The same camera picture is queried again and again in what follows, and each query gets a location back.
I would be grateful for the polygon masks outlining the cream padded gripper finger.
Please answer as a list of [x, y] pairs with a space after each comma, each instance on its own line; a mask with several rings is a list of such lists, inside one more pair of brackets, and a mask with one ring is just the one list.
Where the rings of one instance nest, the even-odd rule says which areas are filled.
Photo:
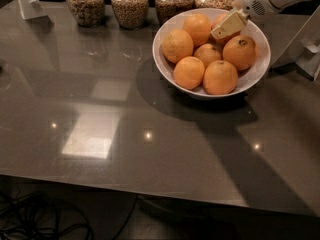
[[242, 9], [223, 11], [213, 20], [211, 36], [217, 40], [230, 37], [247, 25], [248, 18], [249, 16]]

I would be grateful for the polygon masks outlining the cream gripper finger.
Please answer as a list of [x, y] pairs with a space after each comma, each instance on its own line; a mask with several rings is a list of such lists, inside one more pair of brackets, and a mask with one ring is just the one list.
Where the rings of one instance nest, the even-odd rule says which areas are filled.
[[237, 9], [237, 10], [242, 9], [243, 6], [244, 6], [244, 1], [243, 0], [234, 0], [232, 2], [232, 7]]

